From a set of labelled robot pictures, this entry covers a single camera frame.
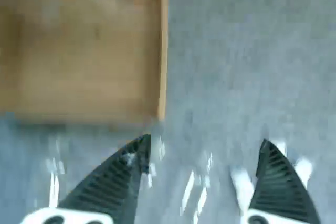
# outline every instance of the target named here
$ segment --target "floor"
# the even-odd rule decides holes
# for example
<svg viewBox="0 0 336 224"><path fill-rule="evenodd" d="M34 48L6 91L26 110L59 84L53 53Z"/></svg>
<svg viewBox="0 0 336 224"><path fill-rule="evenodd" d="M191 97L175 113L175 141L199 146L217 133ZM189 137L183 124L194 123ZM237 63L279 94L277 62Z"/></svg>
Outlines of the floor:
<svg viewBox="0 0 336 224"><path fill-rule="evenodd" d="M170 0L169 24L166 120L154 130L156 177L142 190L139 219L239 223L228 166L253 174L268 135L314 162L308 191L322 223L334 223L336 0ZM19 127L10 116L0 132L0 213L8 223L45 204L44 160L57 139L67 143L69 189L139 133ZM191 174L195 186L185 206ZM206 202L195 215L204 188Z"/></svg>

